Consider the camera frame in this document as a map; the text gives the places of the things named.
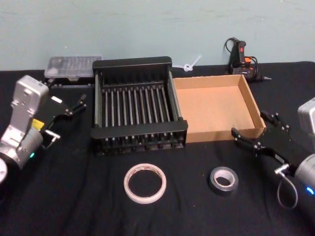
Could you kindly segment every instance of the yellow label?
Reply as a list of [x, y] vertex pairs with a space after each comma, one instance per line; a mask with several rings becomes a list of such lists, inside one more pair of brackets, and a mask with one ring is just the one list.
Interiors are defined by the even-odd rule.
[[38, 131], [40, 131], [42, 129], [42, 127], [44, 126], [44, 123], [37, 120], [37, 119], [33, 119], [33, 124], [32, 126], [37, 129]]

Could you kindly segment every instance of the roll of tape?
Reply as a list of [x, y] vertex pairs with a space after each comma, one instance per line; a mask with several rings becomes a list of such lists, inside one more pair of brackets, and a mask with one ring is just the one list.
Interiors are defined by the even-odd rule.
[[[153, 196], [150, 196], [150, 197], [139, 197], [137, 195], [135, 195], [131, 189], [129, 188], [129, 180], [130, 178], [135, 174], [137, 173], [138, 171], [142, 171], [142, 170], [145, 170], [145, 171], [153, 171], [155, 172], [162, 180], [162, 185], [161, 185], [161, 188], [160, 190], [155, 193]], [[139, 164], [139, 165], [136, 165], [134, 167], [132, 167], [126, 174], [125, 176], [125, 179], [124, 179], [124, 188], [125, 188], [125, 191], [126, 191], [126, 194], [127, 196], [133, 200], [134, 202], [136, 203], [140, 203], [140, 204], [149, 204], [149, 203], [154, 203], [155, 201], [157, 201], [158, 199], [160, 199], [164, 192], [165, 192], [165, 189], [166, 189], [166, 177], [165, 177], [165, 174], [163, 173], [163, 171], [155, 166], [155, 165], [152, 165], [152, 164]]]
[[[218, 182], [218, 178], [228, 180], [228, 185], [223, 185]], [[238, 187], [237, 174], [227, 167], [216, 167], [211, 171], [209, 178], [209, 186], [218, 195], [228, 196], [231, 195]]]

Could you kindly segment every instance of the cardboard box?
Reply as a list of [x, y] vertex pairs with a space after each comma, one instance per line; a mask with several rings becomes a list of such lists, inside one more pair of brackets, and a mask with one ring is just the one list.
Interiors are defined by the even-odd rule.
[[174, 85], [187, 143], [232, 140], [232, 127], [257, 138], [266, 127], [243, 75], [175, 78]]

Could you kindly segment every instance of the black tablecloth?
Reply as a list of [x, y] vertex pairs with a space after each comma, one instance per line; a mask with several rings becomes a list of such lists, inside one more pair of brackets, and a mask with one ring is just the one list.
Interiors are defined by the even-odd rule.
[[[250, 85], [259, 108], [279, 112], [292, 126], [293, 139], [311, 150], [311, 141], [299, 128], [297, 109], [315, 97], [315, 63], [271, 63], [260, 68], [273, 79]], [[176, 69], [173, 73], [174, 77], [222, 75], [224, 69], [197, 66], [192, 72]], [[15, 82], [26, 74], [43, 78], [43, 71], [0, 72], [0, 134], [10, 120]], [[315, 198], [294, 181], [298, 206], [293, 211], [282, 209], [276, 198], [279, 177], [273, 174], [279, 165], [270, 157], [254, 158], [232, 141], [95, 157], [90, 150], [93, 88], [51, 90], [68, 104], [75, 103], [82, 93], [87, 94], [85, 113], [72, 122], [56, 124], [62, 139], [47, 152], [36, 153], [14, 193], [0, 205], [0, 234], [315, 235]], [[125, 194], [124, 176], [139, 163], [155, 164], [167, 177], [165, 194], [153, 204], [137, 204]], [[209, 189], [207, 177], [218, 166], [237, 173], [235, 195], [220, 197]], [[135, 191], [148, 193], [157, 188], [154, 176], [142, 177], [133, 180]], [[152, 184], [147, 185], [145, 177]]]

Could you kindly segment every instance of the blue led light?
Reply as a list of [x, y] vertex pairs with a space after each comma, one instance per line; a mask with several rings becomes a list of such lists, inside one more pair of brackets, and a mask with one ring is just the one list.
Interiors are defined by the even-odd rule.
[[307, 187], [306, 190], [307, 190], [310, 194], [314, 195], [314, 190], [312, 190], [310, 187]]

